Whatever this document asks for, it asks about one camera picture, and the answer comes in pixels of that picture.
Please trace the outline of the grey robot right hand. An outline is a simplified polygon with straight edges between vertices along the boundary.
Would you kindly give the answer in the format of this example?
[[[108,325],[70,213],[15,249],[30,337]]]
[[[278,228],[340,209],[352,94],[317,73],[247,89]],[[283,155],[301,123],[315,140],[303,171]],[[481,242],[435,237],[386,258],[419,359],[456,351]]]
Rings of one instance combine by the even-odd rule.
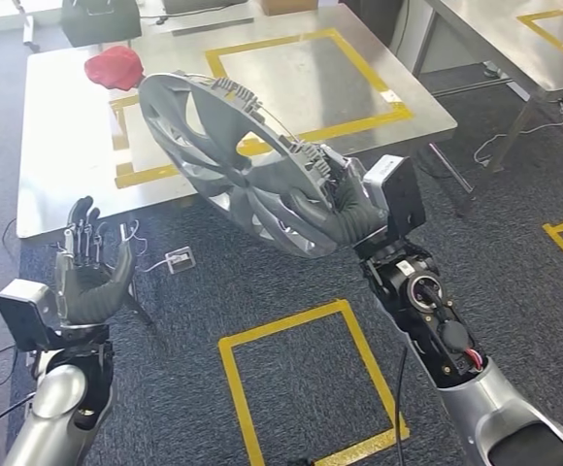
[[[362,186],[363,165],[351,157],[339,171],[339,185],[334,195],[334,209],[326,211],[301,191],[291,191],[286,203],[303,220],[327,235],[340,246],[360,243],[387,223],[385,211],[372,204]]]

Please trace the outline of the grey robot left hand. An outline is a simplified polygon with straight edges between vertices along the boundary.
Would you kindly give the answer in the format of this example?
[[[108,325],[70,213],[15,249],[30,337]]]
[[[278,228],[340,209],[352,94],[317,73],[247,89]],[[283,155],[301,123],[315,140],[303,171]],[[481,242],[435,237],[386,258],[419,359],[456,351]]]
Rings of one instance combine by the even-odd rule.
[[[91,196],[75,202],[68,214],[64,246],[56,255],[56,299],[60,319],[70,326],[102,324],[129,295],[136,255],[122,241],[113,268],[103,260],[105,222]]]

